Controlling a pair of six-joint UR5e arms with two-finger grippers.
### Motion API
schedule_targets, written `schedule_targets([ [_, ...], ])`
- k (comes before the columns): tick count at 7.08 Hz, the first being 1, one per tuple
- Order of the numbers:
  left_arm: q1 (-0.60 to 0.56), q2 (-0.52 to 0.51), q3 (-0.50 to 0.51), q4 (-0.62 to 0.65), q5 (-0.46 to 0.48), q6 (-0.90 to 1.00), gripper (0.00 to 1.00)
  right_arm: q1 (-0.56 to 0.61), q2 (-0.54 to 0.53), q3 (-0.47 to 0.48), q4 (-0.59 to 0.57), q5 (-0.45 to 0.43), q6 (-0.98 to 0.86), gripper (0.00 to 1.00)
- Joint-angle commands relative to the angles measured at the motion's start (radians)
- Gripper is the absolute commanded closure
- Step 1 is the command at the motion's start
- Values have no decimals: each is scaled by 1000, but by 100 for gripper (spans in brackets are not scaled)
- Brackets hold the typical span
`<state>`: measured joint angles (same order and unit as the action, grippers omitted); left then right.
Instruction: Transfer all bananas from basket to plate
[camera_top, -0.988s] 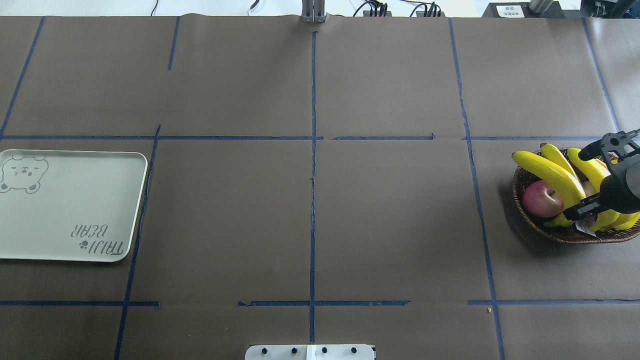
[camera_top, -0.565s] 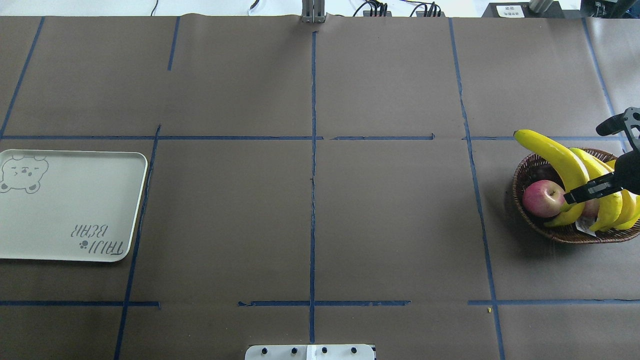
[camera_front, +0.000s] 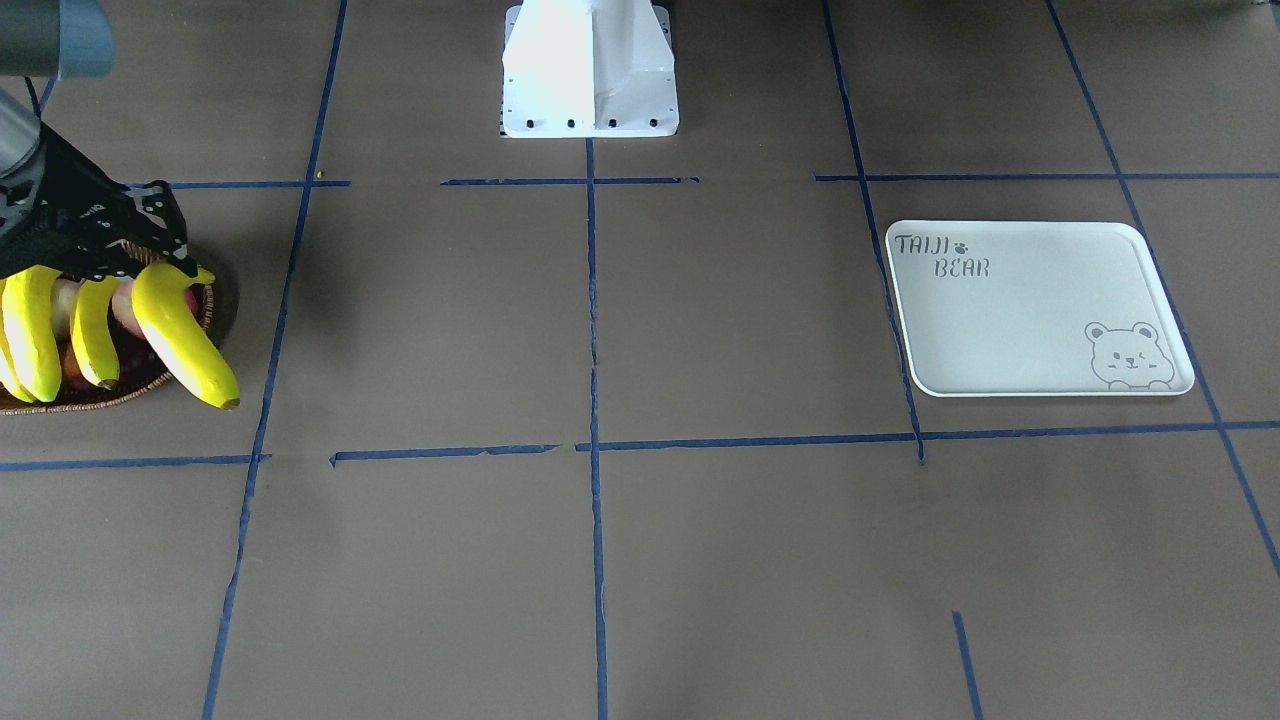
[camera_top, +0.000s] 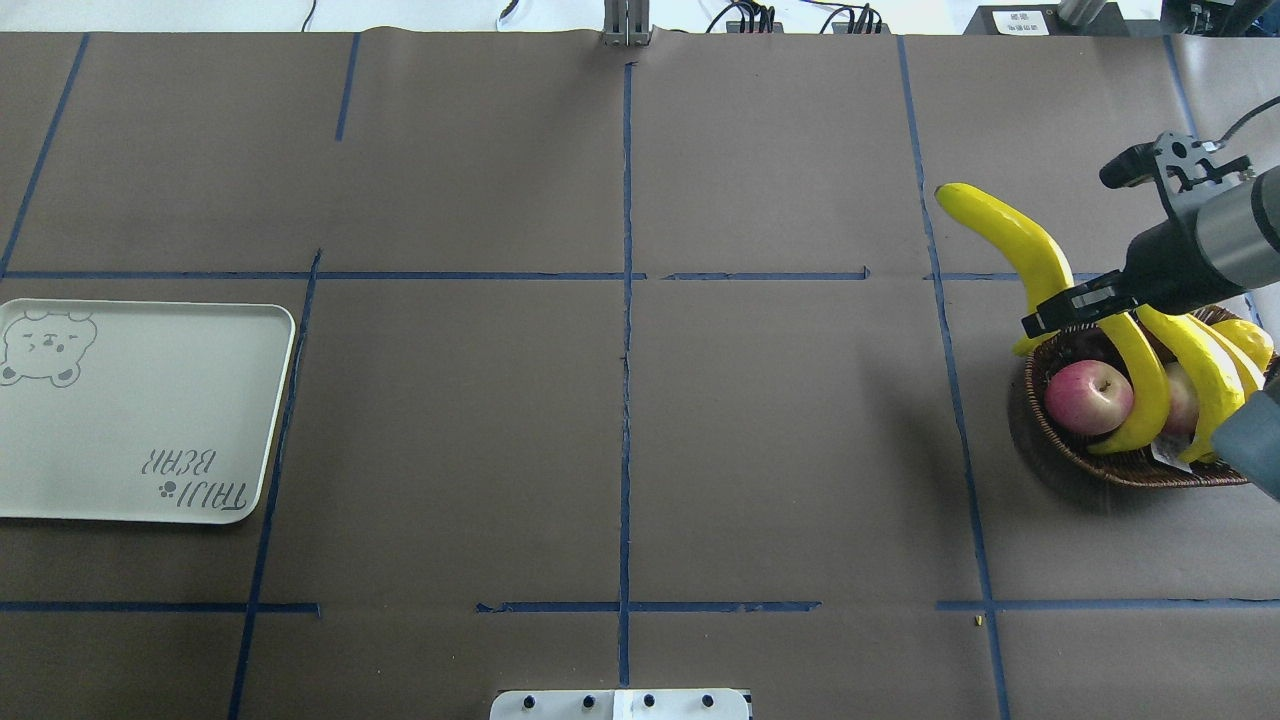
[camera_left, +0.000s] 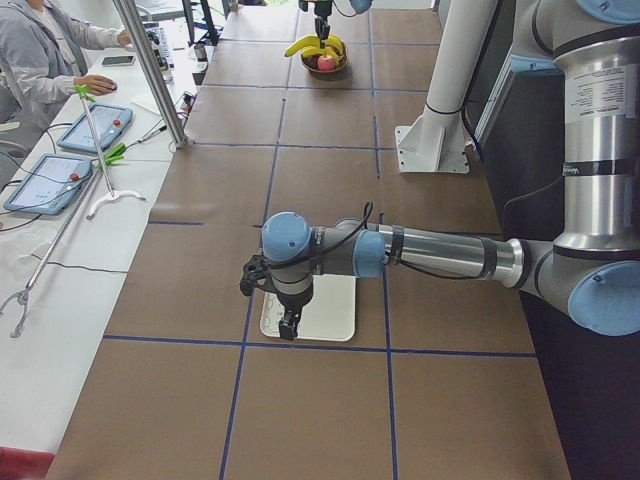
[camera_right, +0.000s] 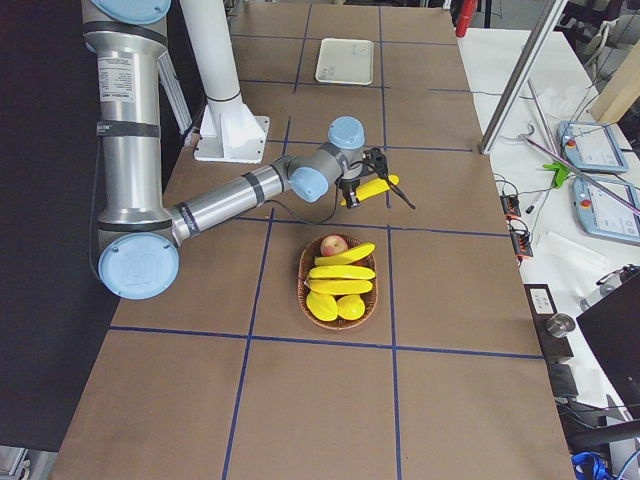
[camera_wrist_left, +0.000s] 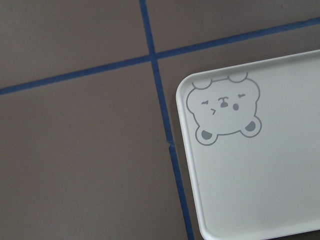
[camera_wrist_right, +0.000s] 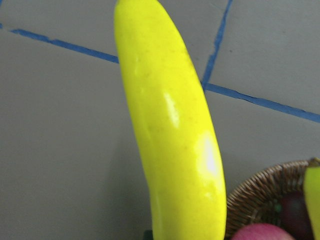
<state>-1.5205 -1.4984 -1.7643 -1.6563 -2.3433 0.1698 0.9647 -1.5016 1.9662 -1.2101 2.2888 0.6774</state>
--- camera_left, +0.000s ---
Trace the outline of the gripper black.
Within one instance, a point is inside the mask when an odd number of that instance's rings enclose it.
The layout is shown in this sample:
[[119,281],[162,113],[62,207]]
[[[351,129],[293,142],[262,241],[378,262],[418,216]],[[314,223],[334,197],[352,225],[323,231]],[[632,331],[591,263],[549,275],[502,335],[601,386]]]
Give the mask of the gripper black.
[[332,1],[314,1],[315,31],[319,38],[328,38],[330,34],[329,17],[332,14]]
[[293,341],[298,337],[298,325],[304,306],[313,298],[313,278],[303,277],[294,281],[273,278],[276,296],[285,311],[279,320],[279,337]]

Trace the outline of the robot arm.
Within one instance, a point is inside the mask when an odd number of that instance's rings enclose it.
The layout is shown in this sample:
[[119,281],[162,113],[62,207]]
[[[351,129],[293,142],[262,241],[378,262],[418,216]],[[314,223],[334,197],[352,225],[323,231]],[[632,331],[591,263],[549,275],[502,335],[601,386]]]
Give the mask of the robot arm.
[[639,5],[520,1],[514,71],[564,77],[564,162],[549,185],[508,200],[507,241],[345,219],[313,227],[283,212],[263,225],[241,292],[274,294],[279,335],[296,338],[323,274],[401,265],[448,280],[494,280],[604,336],[639,329]]
[[[349,3],[355,15],[365,13],[372,6],[372,0],[350,0]],[[298,8],[303,12],[308,12],[309,9],[313,10],[315,33],[320,40],[327,40],[330,34],[329,17],[333,13],[334,1],[298,0],[297,5]]]

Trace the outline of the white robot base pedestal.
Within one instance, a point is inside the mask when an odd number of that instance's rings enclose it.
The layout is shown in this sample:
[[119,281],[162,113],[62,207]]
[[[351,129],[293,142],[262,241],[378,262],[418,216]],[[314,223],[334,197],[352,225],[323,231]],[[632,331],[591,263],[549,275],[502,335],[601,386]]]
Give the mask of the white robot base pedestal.
[[400,172],[469,172],[462,111],[497,5],[450,3],[423,113],[412,125],[395,128]]

